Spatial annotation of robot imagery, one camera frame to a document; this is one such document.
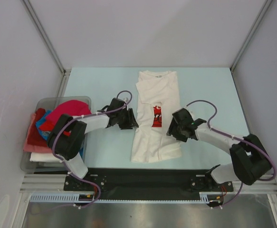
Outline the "white t-shirt with red print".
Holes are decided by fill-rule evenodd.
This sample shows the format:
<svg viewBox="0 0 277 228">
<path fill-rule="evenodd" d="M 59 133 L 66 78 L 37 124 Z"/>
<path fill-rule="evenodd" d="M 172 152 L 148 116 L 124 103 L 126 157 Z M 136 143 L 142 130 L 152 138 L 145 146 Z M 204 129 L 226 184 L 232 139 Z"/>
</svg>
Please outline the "white t-shirt with red print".
<svg viewBox="0 0 277 228">
<path fill-rule="evenodd" d="M 167 136 L 172 114 L 180 105 L 175 71 L 140 71 L 136 83 L 137 117 L 131 161 L 153 163 L 182 156 L 180 142 Z"/>
</svg>

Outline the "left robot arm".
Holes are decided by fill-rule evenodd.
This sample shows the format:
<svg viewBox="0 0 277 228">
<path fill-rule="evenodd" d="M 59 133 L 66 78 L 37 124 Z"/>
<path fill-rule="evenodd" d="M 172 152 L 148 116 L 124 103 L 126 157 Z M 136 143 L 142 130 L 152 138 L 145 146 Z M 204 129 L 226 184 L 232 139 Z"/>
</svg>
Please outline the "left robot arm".
<svg viewBox="0 0 277 228">
<path fill-rule="evenodd" d="M 75 177 L 74 183 L 81 190 L 86 190 L 91 185 L 91 178 L 87 175 L 88 168 L 79 154 L 86 134 L 114 125 L 118 125 L 121 130 L 138 128 L 133 109 L 128 108 L 127 104 L 121 99 L 113 98 L 109 105 L 94 114 L 62 114 L 49 134 L 48 147 L 54 157 L 58 158 Z"/>
</svg>

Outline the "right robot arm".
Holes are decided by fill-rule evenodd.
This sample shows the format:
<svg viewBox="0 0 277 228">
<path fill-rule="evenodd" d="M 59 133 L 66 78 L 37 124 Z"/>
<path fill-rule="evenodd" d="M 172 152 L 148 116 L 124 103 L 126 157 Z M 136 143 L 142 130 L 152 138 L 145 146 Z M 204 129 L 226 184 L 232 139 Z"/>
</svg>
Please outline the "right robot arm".
<svg viewBox="0 0 277 228">
<path fill-rule="evenodd" d="M 211 168 L 205 184 L 210 190 L 217 190 L 228 181 L 241 181 L 252 185 L 273 168 L 269 156 L 253 134 L 246 137 L 236 137 L 209 127 L 203 119 L 193 119 L 190 112 L 182 108 L 172 114 L 172 121 L 167 131 L 178 141 L 187 142 L 188 139 L 208 143 L 231 157 L 231 163 L 217 165 Z"/>
</svg>

